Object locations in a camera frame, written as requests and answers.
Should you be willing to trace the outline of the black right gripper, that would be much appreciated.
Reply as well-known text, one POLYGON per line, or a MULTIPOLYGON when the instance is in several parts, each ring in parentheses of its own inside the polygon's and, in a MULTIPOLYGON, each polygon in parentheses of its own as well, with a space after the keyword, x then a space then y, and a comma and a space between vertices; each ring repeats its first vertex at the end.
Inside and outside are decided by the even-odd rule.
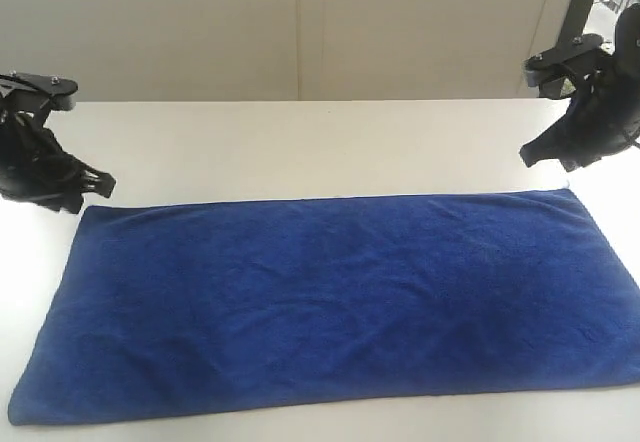
POLYGON ((614 52, 597 52, 596 64, 570 105, 570 128, 553 124, 524 144, 526 167, 558 161, 565 170, 587 167, 639 146, 639 6, 627 7, 614 30, 614 52))

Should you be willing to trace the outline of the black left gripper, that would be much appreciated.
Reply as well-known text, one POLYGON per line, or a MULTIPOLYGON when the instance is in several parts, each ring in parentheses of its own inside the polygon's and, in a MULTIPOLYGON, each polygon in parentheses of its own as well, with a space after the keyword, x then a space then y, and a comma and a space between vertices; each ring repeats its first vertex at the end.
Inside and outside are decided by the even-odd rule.
POLYGON ((116 179, 62 148, 45 126, 51 112, 1 112, 1 197, 78 215, 82 194, 110 197, 116 179))

